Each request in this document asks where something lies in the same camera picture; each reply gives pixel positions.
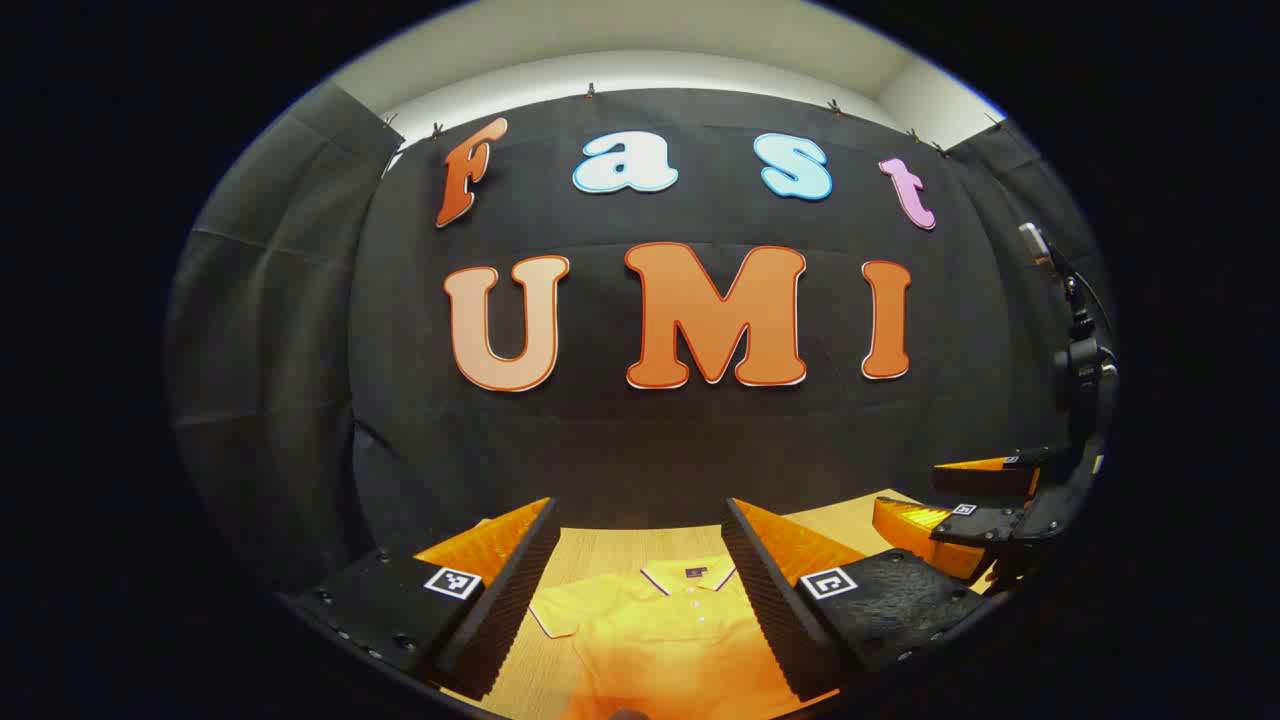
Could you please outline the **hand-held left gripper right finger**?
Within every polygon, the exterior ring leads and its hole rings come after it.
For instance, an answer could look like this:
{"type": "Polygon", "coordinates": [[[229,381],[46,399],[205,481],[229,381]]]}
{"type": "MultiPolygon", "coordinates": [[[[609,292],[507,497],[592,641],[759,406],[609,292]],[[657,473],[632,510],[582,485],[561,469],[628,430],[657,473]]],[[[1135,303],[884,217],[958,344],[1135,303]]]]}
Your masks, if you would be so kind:
{"type": "Polygon", "coordinates": [[[800,700],[914,673],[988,616],[988,600],[909,550],[865,555],[740,498],[721,534],[800,700]]]}

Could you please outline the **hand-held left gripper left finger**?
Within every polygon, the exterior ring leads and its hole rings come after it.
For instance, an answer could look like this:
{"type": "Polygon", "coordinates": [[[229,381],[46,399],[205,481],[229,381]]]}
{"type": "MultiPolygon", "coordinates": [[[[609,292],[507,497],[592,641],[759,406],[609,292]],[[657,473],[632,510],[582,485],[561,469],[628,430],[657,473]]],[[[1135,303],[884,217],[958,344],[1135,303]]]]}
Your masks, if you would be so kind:
{"type": "Polygon", "coordinates": [[[426,550],[375,548],[284,605],[411,685],[483,700],[561,538],[540,498],[426,550]]]}

